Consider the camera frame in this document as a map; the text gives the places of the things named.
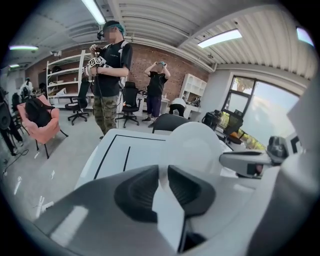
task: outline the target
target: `black foam pad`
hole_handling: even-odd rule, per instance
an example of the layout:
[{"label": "black foam pad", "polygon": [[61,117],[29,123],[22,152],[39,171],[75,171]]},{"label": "black foam pad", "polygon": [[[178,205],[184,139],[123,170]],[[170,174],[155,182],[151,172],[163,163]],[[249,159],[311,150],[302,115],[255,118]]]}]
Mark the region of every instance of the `black foam pad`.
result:
[{"label": "black foam pad", "polygon": [[158,166],[152,165],[117,186],[114,192],[115,203],[135,221],[156,223],[157,213],[152,211],[152,204],[158,180]]},{"label": "black foam pad", "polygon": [[168,167],[168,180],[186,218],[203,215],[215,200],[216,191],[208,182],[174,165]]}]

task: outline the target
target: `camouflage pants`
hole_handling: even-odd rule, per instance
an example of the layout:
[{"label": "camouflage pants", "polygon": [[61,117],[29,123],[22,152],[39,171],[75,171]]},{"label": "camouflage pants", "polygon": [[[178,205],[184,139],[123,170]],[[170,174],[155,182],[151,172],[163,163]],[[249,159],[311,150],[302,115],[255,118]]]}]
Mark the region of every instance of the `camouflage pants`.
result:
[{"label": "camouflage pants", "polygon": [[116,128],[117,99],[117,95],[112,97],[94,96],[94,119],[103,135],[110,129]]}]

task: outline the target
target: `white cabinet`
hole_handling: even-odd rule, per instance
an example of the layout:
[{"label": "white cabinet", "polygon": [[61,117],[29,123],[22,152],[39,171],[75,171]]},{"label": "white cabinet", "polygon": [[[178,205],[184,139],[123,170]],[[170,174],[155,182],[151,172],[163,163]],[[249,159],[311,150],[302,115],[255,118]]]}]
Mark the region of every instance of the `white cabinet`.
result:
[{"label": "white cabinet", "polygon": [[207,83],[192,74],[185,74],[179,97],[188,100],[190,93],[202,97]]}]

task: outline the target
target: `tree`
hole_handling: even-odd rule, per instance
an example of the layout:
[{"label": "tree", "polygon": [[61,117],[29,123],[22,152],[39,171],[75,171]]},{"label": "tree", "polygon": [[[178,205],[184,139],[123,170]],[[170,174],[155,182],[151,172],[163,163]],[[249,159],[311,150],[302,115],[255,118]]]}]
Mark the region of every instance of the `tree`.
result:
[{"label": "tree", "polygon": [[254,87],[254,81],[246,78],[236,77],[236,90],[238,92],[244,92],[245,89],[252,89]]}]

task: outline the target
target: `pink armchair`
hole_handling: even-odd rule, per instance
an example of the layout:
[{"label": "pink armchair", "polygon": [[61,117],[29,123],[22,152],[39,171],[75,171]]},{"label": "pink armchair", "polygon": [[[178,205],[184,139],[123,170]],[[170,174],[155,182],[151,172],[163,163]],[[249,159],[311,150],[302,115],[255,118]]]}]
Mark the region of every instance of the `pink armchair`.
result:
[{"label": "pink armchair", "polygon": [[[39,96],[38,99],[41,100],[44,104],[51,106],[51,104],[44,95]],[[38,142],[44,144],[46,157],[49,158],[46,143],[51,138],[53,138],[59,131],[61,131],[66,137],[68,137],[68,135],[65,134],[59,126],[59,109],[54,108],[52,110],[48,110],[49,113],[51,112],[51,121],[45,127],[38,127],[34,122],[31,122],[27,118],[26,103],[17,105],[17,108],[20,113],[22,122],[24,123],[24,126],[27,128],[30,137],[35,139],[36,150],[39,150]]]}]

